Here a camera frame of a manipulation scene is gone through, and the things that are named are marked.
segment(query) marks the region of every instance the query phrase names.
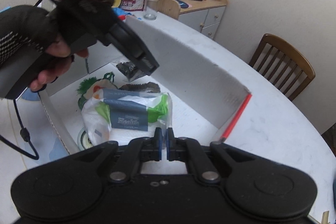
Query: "printed label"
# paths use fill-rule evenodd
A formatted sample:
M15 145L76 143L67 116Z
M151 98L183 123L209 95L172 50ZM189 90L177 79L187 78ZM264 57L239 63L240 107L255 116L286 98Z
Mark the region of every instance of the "printed label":
M132 101L118 100L128 95L139 96L139 92L109 89L103 89L103 91L104 103L110 107L112 128L148 131L146 106Z

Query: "metal screw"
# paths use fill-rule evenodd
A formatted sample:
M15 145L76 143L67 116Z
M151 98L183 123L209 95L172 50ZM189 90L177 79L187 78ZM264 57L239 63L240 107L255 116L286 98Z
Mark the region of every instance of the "metal screw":
M169 181L168 180L161 180L160 184L161 185L167 185L167 184L169 184Z
M212 144L218 145L218 144L222 144L222 142L221 141L215 141L215 142L212 142Z
M160 183L158 183L157 181L152 181L152 182L150 183L150 186L158 187L158 186L160 186Z
M110 178L112 180L116 180L116 181L121 181L121 180L124 180L126 178L126 174L124 172L113 172L110 174Z
M219 178L219 175L213 171L207 171L202 174L202 178L205 180L216 180Z

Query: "finger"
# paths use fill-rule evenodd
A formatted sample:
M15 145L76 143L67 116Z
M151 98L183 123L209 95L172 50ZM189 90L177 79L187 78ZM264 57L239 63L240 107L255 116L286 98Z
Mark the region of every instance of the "finger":
M39 85L44 85L53 82L56 77L55 69L45 69L39 73L37 81Z
M29 88L31 89L31 91L34 91L34 92L40 90L42 87L43 85L39 84L37 79L33 80L29 85Z
M52 43L45 52L57 57L67 57L69 56L71 50L68 44L64 41L63 37L58 34L56 41Z
M85 48L84 50L76 52L76 54L80 57L87 58L89 56L89 51L87 48Z
M62 74L66 73L70 69L71 63L72 63L71 56L64 58L63 60L60 60L56 64L55 69L53 70L55 76L61 76Z

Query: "chair backrest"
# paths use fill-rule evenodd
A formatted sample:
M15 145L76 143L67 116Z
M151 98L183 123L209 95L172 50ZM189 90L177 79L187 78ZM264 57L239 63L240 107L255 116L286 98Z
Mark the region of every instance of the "chair backrest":
M276 60L276 58L278 57L280 52L283 54L282 56L280 55L281 58L279 56L280 60L275 65L275 67L273 68L271 73L268 75L268 77L267 77L268 81L270 81L272 79L272 77L275 75L275 73L279 69L280 65L284 62L285 57L286 56L289 57L289 60L287 61L285 66L282 68L282 70L279 72L277 77L272 82L273 85L276 85L276 83L283 76L283 74L285 73L287 68L291 65L291 62L294 62L294 64L292 64L293 65L292 69L290 70L290 72L287 74L287 76L282 80L282 82L278 86L279 90L289 80L289 78L292 76L295 69L297 67L300 68L300 71L297 73L295 78L289 83L289 85L283 91L283 94L286 95L286 93L288 93L288 91L292 88L294 83L299 79L299 77L301 76L301 74L303 72L307 76L302 81L302 83L293 91L293 93L288 97L289 100L293 101L305 89L305 87L315 78L315 72L314 72L312 66L310 65L310 63L307 61L307 59L297 49L295 49L292 45L290 45L287 41L283 40L282 38L277 37L277 36L272 35L272 34L269 34L269 33L264 34L263 38L261 39L261 41L260 41L260 43L257 47L257 50L253 54L253 56L251 58L251 61L249 63L249 65L251 67L253 67L256 64L257 60L259 59L261 53L263 52L263 50L266 46L266 44L270 44L271 48L268 50L268 52L266 53L266 55L262 59L261 63L257 67L257 69L256 69L257 72L261 73L260 72L261 68L264 66L266 60L268 59L268 57L270 56L270 54L271 54L271 52L274 48L277 49L277 52L273 55L270 62L266 65L266 68L261 73L262 76L266 75L266 73L269 71L269 69L274 64L274 61Z

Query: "white table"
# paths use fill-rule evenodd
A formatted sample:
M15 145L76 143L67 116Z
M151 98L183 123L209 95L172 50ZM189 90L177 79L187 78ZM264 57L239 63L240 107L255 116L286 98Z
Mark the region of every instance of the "white table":
M179 39L183 38L187 28L163 14L146 23ZM252 92L248 106L226 142L310 174L318 186L318 196L310 214L320 220L322 213L329 210L329 221L333 223L336 213L332 182L336 174L336 158L312 124L272 84L235 55L223 51L220 45L201 34L197 43L188 41L188 37L185 40ZM5 100L0 101L0 111L1 134L15 142ZM12 117L12 120L14 129L18 130L16 118ZM10 223L18 216L9 190L13 179L24 170L21 156L0 143L0 224Z

